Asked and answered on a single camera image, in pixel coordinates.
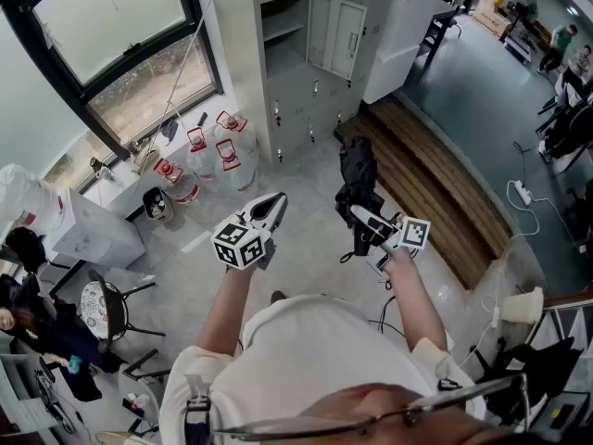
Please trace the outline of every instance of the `black chair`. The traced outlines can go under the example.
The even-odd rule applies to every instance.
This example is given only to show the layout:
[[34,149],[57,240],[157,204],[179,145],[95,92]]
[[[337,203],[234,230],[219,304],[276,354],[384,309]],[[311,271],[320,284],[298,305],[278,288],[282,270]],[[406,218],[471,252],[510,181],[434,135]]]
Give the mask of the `black chair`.
[[107,313],[107,339],[99,341],[98,351],[101,354],[106,353],[111,347],[113,341],[121,339],[126,331],[131,330],[138,333],[145,333],[147,335],[155,335],[157,337],[166,336],[164,333],[156,331],[143,330],[136,328],[130,323],[130,315],[128,313],[128,305],[126,299],[142,290],[155,286],[154,282],[133,288],[129,292],[121,293],[118,288],[112,284],[108,284],[105,279],[94,269],[89,271],[89,278],[98,282],[101,286],[103,297],[105,299],[105,310]]
[[[582,350],[573,350],[574,338],[569,337],[542,350],[534,350],[523,344],[510,350],[505,350],[505,340],[500,338],[500,349],[490,366],[480,351],[471,347],[478,361],[484,368],[484,375],[476,382],[483,383],[499,379],[507,375],[517,374],[517,370],[507,369],[512,360],[524,364],[522,372],[527,375],[527,396],[529,403],[539,403],[544,394],[549,398],[558,396],[564,387],[578,361]],[[517,389],[506,389],[485,397],[487,409],[502,420],[503,425],[509,426],[524,419],[523,399]]]

